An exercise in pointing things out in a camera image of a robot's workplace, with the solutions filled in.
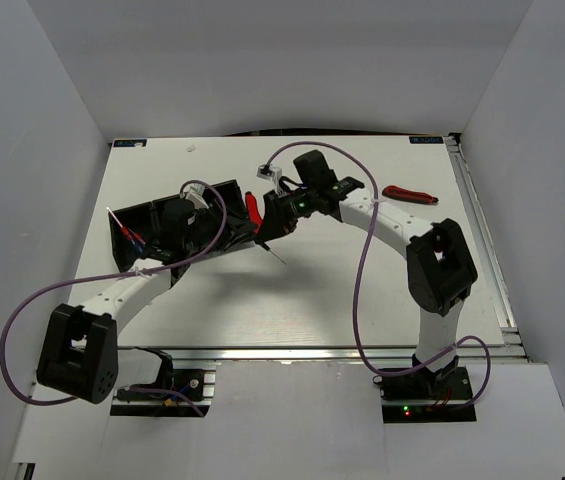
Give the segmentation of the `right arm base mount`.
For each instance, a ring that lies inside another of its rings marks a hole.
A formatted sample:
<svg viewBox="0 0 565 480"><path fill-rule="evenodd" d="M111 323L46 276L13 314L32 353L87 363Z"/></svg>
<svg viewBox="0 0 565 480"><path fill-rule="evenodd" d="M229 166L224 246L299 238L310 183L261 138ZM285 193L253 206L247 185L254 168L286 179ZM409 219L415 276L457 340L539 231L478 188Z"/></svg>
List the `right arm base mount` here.
<svg viewBox="0 0 565 480"><path fill-rule="evenodd" d="M419 372L399 377L373 377L379 389L382 419L388 424L473 423L475 407L466 406L473 389L465 367L457 367L430 387Z"/></svg>

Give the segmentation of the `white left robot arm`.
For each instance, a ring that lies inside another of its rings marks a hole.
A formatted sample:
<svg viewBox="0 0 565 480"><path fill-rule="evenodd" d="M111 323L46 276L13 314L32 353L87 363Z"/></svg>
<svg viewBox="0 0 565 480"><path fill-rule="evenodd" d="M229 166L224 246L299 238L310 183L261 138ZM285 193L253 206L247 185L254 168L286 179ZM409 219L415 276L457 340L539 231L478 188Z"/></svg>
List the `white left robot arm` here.
<svg viewBox="0 0 565 480"><path fill-rule="evenodd" d="M124 327L182 278L188 259L250 242L261 222L250 194L236 205L210 202L201 208L180 197L166 201L157 225L145 232L128 277L77 306L53 310L38 383L93 404L105 400L120 384L117 339Z"/></svg>

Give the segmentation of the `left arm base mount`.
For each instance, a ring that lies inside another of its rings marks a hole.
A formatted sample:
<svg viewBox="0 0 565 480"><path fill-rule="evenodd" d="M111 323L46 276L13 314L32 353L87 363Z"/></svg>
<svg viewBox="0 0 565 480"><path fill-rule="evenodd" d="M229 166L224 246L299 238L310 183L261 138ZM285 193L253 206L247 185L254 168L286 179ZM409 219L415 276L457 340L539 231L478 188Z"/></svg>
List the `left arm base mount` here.
<svg viewBox="0 0 565 480"><path fill-rule="evenodd" d="M200 403L212 398L214 384L214 370L175 369L171 374L171 379L167 381L166 388L183 394L194 403ZM172 405L184 404L183 400L166 394L142 393L125 389L118 390L114 399L126 403L164 403L167 399L170 399Z"/></svg>

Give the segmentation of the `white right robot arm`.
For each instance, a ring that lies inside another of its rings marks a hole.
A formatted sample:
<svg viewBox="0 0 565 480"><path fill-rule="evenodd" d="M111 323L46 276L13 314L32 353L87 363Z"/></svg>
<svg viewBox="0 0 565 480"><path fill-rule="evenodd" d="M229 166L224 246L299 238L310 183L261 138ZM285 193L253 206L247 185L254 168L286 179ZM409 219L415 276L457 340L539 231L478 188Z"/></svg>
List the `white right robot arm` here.
<svg viewBox="0 0 565 480"><path fill-rule="evenodd" d="M295 189L282 186L282 172L271 163L257 170L258 177L274 188L263 197L256 243L285 237L299 219L320 213L365 231L368 239L397 252L406 262L408 291L420 308L419 337L408 371L414 373L414 388L421 396L439 397L458 363L459 316L478 278L460 225L452 219L420 219L380 200L374 181L338 178L317 149L293 164L300 177Z"/></svg>

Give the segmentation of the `green black precision screwdriver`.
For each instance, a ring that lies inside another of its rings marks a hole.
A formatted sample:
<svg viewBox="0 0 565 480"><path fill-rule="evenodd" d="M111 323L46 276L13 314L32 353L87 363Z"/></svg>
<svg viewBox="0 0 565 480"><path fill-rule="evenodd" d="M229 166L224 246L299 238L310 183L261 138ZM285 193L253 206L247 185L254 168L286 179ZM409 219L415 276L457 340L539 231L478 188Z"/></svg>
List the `green black precision screwdriver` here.
<svg viewBox="0 0 565 480"><path fill-rule="evenodd" d="M266 245L265 243L262 243L260 245L267 253L271 254L275 259L277 259L278 261L280 261L283 265L287 265L287 262L285 262L278 254L276 254L271 247L269 247L268 245Z"/></svg>

